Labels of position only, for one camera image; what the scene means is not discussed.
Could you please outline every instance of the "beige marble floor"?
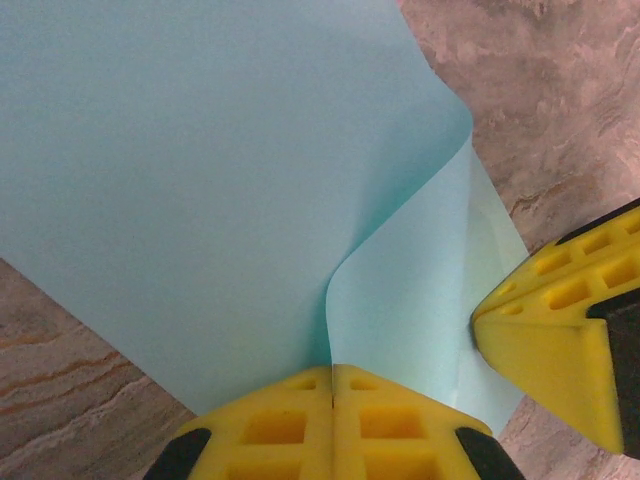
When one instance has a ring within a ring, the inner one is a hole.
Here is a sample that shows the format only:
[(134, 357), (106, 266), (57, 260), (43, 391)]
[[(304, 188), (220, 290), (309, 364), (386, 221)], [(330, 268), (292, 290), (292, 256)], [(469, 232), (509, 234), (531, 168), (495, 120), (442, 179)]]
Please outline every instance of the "beige marble floor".
[[(640, 0), (405, 0), (531, 251), (640, 196)], [(182, 405), (0, 262), (0, 478), (140, 479)], [(530, 399), (501, 436), (529, 480), (640, 479)]]

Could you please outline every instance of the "teal paper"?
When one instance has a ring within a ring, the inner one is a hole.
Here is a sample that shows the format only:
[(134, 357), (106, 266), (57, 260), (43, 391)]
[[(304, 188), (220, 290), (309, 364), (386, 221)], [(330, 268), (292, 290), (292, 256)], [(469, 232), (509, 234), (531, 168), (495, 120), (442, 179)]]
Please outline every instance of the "teal paper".
[(4, 3), (0, 55), (3, 257), (195, 412), (329, 363), (332, 274), (445, 169), (461, 302), (471, 116), (393, 1)]
[(332, 359), (393, 378), (500, 432), (522, 398), (472, 345), (475, 306), (526, 249), (471, 138), (340, 266)]

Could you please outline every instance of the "brown streak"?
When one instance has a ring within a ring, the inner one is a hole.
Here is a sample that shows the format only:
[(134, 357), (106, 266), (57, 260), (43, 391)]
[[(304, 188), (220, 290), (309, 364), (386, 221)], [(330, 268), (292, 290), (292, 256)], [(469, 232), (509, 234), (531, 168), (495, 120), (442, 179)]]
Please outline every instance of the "brown streak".
[[(112, 370), (116, 370), (117, 368), (120, 368), (120, 367), (122, 367), (122, 366), (124, 366), (124, 365), (125, 365), (125, 364), (117, 365), (117, 366), (116, 366), (116, 367), (114, 367)], [(106, 376), (106, 375), (110, 374), (110, 372), (111, 372), (111, 371), (106, 372), (106, 373), (105, 373), (104, 375), (102, 375), (101, 377), (104, 377), (104, 376)], [(77, 419), (79, 419), (79, 418), (81, 418), (81, 417), (85, 416), (87, 413), (91, 412), (92, 410), (97, 410), (97, 409), (99, 409), (99, 408), (102, 408), (104, 405), (106, 405), (107, 403), (111, 402), (114, 398), (116, 398), (116, 397), (120, 394), (120, 392), (122, 392), (125, 388), (127, 388), (127, 387), (128, 387), (129, 385), (131, 385), (132, 383), (138, 382), (139, 380), (140, 380), (140, 379), (134, 380), (134, 381), (132, 381), (132, 382), (127, 382), (127, 383), (126, 383), (126, 384), (124, 384), (121, 388), (119, 388), (118, 390), (116, 390), (116, 392), (115, 392), (113, 395), (111, 395), (109, 398), (107, 398), (104, 402), (102, 402), (102, 403), (100, 403), (100, 404), (98, 404), (98, 405), (95, 405), (95, 406), (89, 406), (89, 407), (85, 408), (82, 412), (80, 412), (78, 415), (74, 416), (74, 417), (73, 417), (71, 420), (69, 420), (68, 422), (66, 422), (66, 423), (64, 423), (64, 424), (62, 424), (62, 425), (60, 425), (59, 427), (55, 427), (55, 428), (54, 428), (54, 430), (51, 430), (51, 431), (49, 431), (49, 432), (46, 432), (46, 433), (44, 433), (43, 435), (50, 435), (50, 434), (52, 434), (54, 431), (64, 430), (64, 429), (65, 429), (65, 428), (67, 428), (69, 425), (71, 425), (74, 421), (76, 421)], [(20, 445), (17, 445), (15, 448), (13, 448), (13, 452), (12, 452), (12, 453), (15, 453), (15, 452), (17, 452), (18, 450), (20, 450), (20, 449), (22, 449), (22, 448), (25, 448), (27, 445), (29, 445), (29, 443), (33, 442), (34, 440), (36, 440), (36, 439), (37, 439), (37, 438), (39, 438), (39, 437), (42, 437), (43, 435), (38, 435), (38, 436), (36, 436), (36, 437), (34, 437), (34, 438), (30, 438), (30, 439), (28, 439), (26, 442), (24, 442), (24, 443), (22, 443), (22, 444), (20, 444)]]
[(543, 194), (532, 195), (531, 197), (520, 197), (518, 198), (509, 210), (509, 216), (513, 218), (516, 210), (520, 209), (522, 211), (529, 210), (536, 202), (540, 199)]
[(15, 340), (0, 341), (0, 349), (10, 348), (10, 347), (19, 347), (22, 345), (39, 345), (41, 343), (49, 343), (59, 337), (60, 337), (60, 334), (46, 337), (44, 339), (41, 337), (34, 337), (33, 335), (25, 335), (23, 337), (18, 337)]
[(34, 400), (33, 402), (20, 403), (20, 404), (17, 404), (17, 405), (12, 405), (10, 407), (6, 407), (6, 408), (3, 408), (3, 409), (0, 409), (0, 416), (20, 413), (20, 412), (22, 412), (24, 410), (27, 410), (29, 408), (37, 407), (37, 406), (42, 405), (44, 403), (48, 403), (48, 402), (53, 401), (53, 400), (59, 400), (61, 398), (67, 397), (67, 396), (69, 396), (69, 395), (71, 395), (73, 393), (80, 392), (80, 391), (85, 390), (86, 388), (90, 387), (91, 385), (94, 385), (94, 384), (104, 380), (105, 378), (110, 377), (111, 375), (116, 373), (118, 370), (120, 370), (122, 368), (125, 368), (125, 367), (129, 367), (129, 366), (132, 366), (132, 364), (130, 362), (119, 363), (119, 364), (115, 365), (113, 368), (111, 368), (110, 370), (108, 370), (105, 373), (103, 373), (102, 375), (97, 376), (93, 380), (90, 380), (90, 381), (88, 381), (86, 383), (82, 383), (80, 385), (76, 385), (76, 386), (70, 388), (69, 390), (61, 393), (60, 395), (55, 395), (53, 397), (42, 398), (40, 400)]
[(78, 360), (76, 362), (72, 362), (65, 368), (63, 368), (62, 370), (58, 370), (57, 372), (49, 373), (46, 375), (38, 375), (27, 380), (12, 383), (3, 390), (0, 390), (0, 397), (4, 397), (5, 395), (8, 395), (10, 392), (18, 388), (29, 387), (40, 382), (54, 380), (83, 367), (97, 367), (99, 365), (104, 365), (105, 363), (108, 363), (110, 360), (118, 356), (119, 353), (114, 351), (109, 353), (107, 356), (100, 358), (99, 360)]

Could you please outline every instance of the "square hole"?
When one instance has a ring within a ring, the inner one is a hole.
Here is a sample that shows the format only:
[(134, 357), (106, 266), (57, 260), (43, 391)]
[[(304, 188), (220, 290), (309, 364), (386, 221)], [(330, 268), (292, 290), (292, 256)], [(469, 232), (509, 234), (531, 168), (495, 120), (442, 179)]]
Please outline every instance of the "square hole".
[(363, 380), (362, 378), (354, 378), (349, 383), (349, 387), (351, 390), (377, 390), (378, 387), (368, 380)]
[(629, 235), (640, 232), (640, 215), (625, 218), (622, 221), (622, 226)]
[(300, 462), (239, 463), (227, 471), (229, 480), (298, 480)]
[(298, 380), (297, 382), (293, 382), (289, 385), (290, 388), (294, 390), (315, 390), (316, 389), (316, 379), (315, 378), (303, 378), (302, 380)]
[(518, 303), (512, 303), (500, 309), (503, 315), (518, 315), (522, 313), (524, 308)]
[(624, 258), (618, 262), (607, 265), (602, 269), (602, 278), (607, 287), (614, 288), (623, 283), (630, 282), (640, 276), (638, 267), (630, 257)]
[(580, 246), (582, 247), (582, 251), (585, 255), (591, 255), (610, 244), (611, 242), (609, 241), (609, 235), (607, 235), (607, 232), (591, 235), (580, 242)]
[(253, 445), (303, 443), (307, 415), (302, 411), (268, 410), (253, 415), (242, 443)]
[(500, 288), (498, 288), (498, 296), (506, 295), (509, 292), (513, 292), (515, 289), (515, 282), (506, 282), (504, 285), (501, 285)]
[(535, 269), (538, 275), (546, 275), (569, 263), (571, 263), (569, 250), (562, 250), (561, 252), (538, 259), (535, 264)]
[(418, 410), (397, 406), (363, 408), (360, 435), (362, 438), (426, 438)]
[(580, 279), (550, 290), (547, 293), (547, 300), (551, 310), (560, 310), (589, 298), (590, 295), (587, 282)]
[(367, 480), (442, 480), (430, 452), (368, 454), (364, 458)]

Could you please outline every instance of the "black edge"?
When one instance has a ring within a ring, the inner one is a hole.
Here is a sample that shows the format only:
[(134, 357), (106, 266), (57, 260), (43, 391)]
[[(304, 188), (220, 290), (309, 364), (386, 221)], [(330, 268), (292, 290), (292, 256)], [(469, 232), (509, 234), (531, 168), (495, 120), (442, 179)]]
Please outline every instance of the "black edge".
[(171, 440), (143, 480), (187, 480), (211, 438), (211, 430), (196, 428)]
[(640, 459), (640, 288), (589, 307), (607, 322), (625, 454)]
[(457, 428), (456, 436), (480, 480), (526, 480), (492, 436), (470, 427)]
[(606, 215), (603, 215), (600, 218), (596, 218), (592, 222), (589, 222), (580, 228), (576, 228), (573, 232), (567, 233), (564, 237), (562, 237), (560, 240), (556, 242), (556, 245), (562, 245), (563, 243), (568, 242), (569, 240), (572, 240), (576, 237), (579, 237), (583, 233), (587, 233), (589, 230), (593, 230), (594, 228), (602, 225), (603, 223), (606, 223), (609, 220), (616, 218), (622, 215), (623, 213), (626, 213), (629, 210), (633, 210), (634, 208), (639, 206), (640, 206), (640, 198), (636, 198), (635, 200), (627, 203), (626, 205), (623, 205), (622, 207), (615, 209), (613, 212), (609, 212)]

